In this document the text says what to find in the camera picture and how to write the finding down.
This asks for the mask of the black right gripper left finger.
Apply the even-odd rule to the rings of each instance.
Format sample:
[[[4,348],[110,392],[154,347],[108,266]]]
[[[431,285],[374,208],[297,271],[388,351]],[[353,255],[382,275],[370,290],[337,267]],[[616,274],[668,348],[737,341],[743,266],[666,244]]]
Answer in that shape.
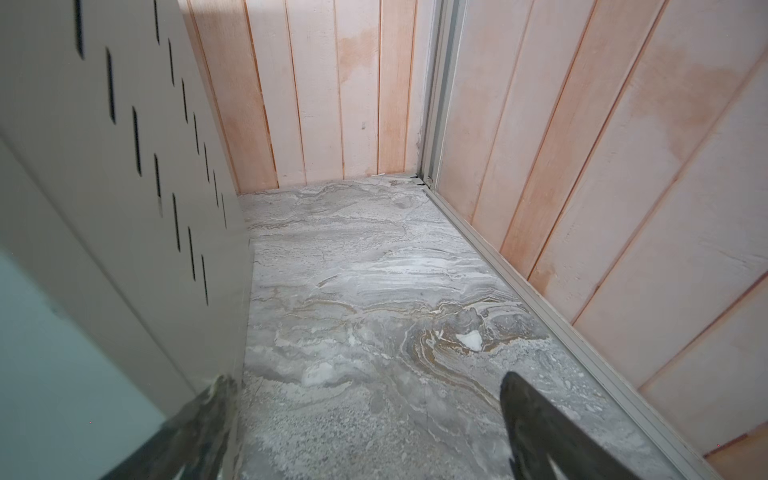
[[[216,479],[237,410],[238,384],[221,375],[105,479]]]

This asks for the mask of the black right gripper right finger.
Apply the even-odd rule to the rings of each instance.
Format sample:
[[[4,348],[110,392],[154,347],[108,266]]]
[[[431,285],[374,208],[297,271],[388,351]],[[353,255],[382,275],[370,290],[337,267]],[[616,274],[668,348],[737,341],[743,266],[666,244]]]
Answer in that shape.
[[[503,377],[500,407],[516,479],[637,477],[516,372]]]

